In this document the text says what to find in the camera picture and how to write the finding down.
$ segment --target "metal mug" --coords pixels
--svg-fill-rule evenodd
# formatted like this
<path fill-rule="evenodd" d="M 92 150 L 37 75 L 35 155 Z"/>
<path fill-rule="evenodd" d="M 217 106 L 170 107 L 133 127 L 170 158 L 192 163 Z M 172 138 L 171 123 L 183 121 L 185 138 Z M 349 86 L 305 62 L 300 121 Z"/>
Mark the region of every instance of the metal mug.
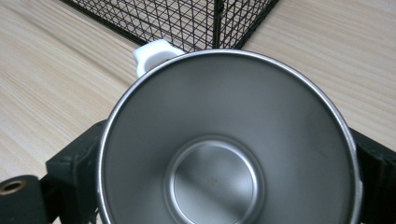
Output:
<path fill-rule="evenodd" d="M 159 42 L 103 133 L 104 222 L 358 222 L 355 144 L 316 85 L 253 52 Z"/>

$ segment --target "light wood surface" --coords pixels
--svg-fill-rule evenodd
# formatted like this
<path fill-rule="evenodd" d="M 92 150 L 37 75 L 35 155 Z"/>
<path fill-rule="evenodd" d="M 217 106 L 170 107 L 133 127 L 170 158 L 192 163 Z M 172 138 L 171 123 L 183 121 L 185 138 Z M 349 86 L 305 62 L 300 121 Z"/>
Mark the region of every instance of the light wood surface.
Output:
<path fill-rule="evenodd" d="M 106 119 L 135 82 L 136 44 L 58 1 L 0 1 L 0 181 Z M 396 3 L 281 0 L 244 47 L 286 63 L 348 125 L 396 149 Z"/>

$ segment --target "wire mesh basket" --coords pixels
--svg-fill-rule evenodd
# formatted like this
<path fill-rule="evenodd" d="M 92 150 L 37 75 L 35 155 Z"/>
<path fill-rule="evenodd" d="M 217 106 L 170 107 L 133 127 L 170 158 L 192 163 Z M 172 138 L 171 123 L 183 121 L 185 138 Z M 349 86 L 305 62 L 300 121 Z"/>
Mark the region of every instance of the wire mesh basket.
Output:
<path fill-rule="evenodd" d="M 241 49 L 277 0 L 62 0 L 136 44 Z"/>

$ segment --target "white handle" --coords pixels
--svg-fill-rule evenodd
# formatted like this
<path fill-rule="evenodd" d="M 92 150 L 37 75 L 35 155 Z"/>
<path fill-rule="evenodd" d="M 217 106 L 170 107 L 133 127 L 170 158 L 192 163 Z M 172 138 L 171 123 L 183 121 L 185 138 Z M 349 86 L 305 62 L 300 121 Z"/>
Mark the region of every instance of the white handle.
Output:
<path fill-rule="evenodd" d="M 137 62 L 137 77 L 142 77 L 157 65 L 181 54 L 184 54 L 183 50 L 172 47 L 172 45 L 164 39 L 150 42 L 134 50 L 133 55 Z"/>

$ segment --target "metal wire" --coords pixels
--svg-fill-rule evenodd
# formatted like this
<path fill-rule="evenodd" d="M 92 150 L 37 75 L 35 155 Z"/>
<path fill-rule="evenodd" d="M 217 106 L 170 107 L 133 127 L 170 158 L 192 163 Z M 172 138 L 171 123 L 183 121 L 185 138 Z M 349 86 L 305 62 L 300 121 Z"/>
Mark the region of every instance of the metal wire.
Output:
<path fill-rule="evenodd" d="M 277 0 L 62 0 L 139 45 L 240 49 Z M 219 29 L 215 19 L 219 18 Z"/>

